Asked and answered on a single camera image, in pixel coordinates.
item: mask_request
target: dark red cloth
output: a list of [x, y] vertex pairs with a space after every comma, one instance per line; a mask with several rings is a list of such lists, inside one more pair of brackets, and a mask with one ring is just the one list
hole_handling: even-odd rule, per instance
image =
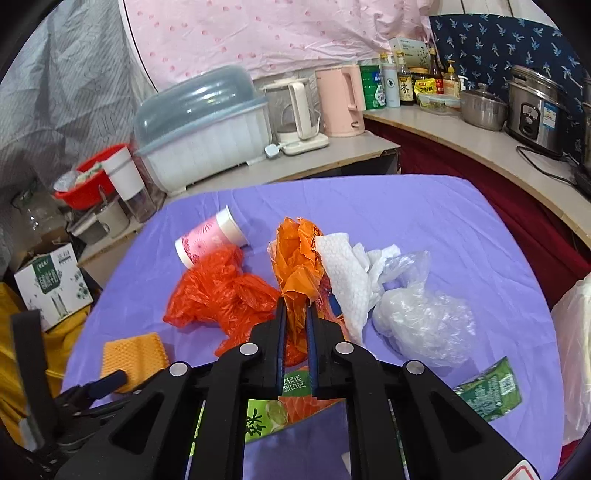
[[365, 121], [365, 127], [402, 147], [402, 173], [460, 177], [480, 190], [521, 247], [550, 308], [591, 271], [587, 246], [562, 220], [510, 180], [418, 135], [371, 120]]
[[577, 448], [577, 445], [579, 444], [579, 440], [569, 443], [568, 445], [564, 445], [562, 447], [562, 454], [560, 455], [560, 463], [559, 463], [559, 467], [563, 466], [566, 463], [566, 460], [569, 459], [569, 457], [573, 454], [575, 448]]

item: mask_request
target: orange plastic bag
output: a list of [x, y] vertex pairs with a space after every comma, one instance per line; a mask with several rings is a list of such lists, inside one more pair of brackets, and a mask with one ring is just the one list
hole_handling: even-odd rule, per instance
[[[244, 253], [228, 245], [202, 257], [178, 282], [163, 320], [182, 328], [190, 322], [217, 322], [228, 335], [215, 354], [248, 341], [252, 327], [275, 316], [279, 291], [261, 277], [242, 272]], [[294, 355], [288, 343], [286, 355]]]
[[322, 235], [309, 220], [285, 218], [277, 229], [277, 239], [269, 246], [273, 272], [279, 282], [287, 307], [288, 341], [300, 355], [286, 353], [286, 365], [297, 365], [307, 356], [306, 306], [319, 296], [324, 269], [314, 250], [314, 237]]

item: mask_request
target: rice cooker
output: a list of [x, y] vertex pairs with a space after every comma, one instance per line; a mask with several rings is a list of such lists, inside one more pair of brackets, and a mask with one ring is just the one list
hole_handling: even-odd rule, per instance
[[543, 154], [562, 156], [567, 118], [564, 89], [526, 67], [514, 66], [511, 73], [507, 132]]

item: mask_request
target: stainless steel pot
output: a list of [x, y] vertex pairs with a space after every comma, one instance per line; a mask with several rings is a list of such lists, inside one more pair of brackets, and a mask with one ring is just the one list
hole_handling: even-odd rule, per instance
[[591, 175], [591, 105], [584, 103], [583, 110], [585, 110], [585, 145], [583, 165], [585, 170], [587, 170], [587, 173]]
[[509, 82], [507, 131], [544, 154], [562, 155], [566, 107], [524, 82]]
[[478, 87], [478, 90], [464, 90], [460, 93], [462, 118], [471, 125], [498, 132], [507, 118], [507, 104], [493, 93], [487, 92], [486, 83], [479, 83]]
[[513, 82], [537, 90], [556, 102], [564, 103], [566, 95], [564, 88], [554, 80], [550, 80], [535, 70], [520, 65], [512, 67], [511, 74], [513, 75]]

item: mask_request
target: green canister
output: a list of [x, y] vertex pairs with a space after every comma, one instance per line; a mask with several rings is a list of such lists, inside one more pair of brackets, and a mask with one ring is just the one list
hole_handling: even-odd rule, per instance
[[379, 65], [360, 66], [361, 83], [367, 110], [384, 108], [386, 105], [386, 92], [382, 83], [382, 72]]

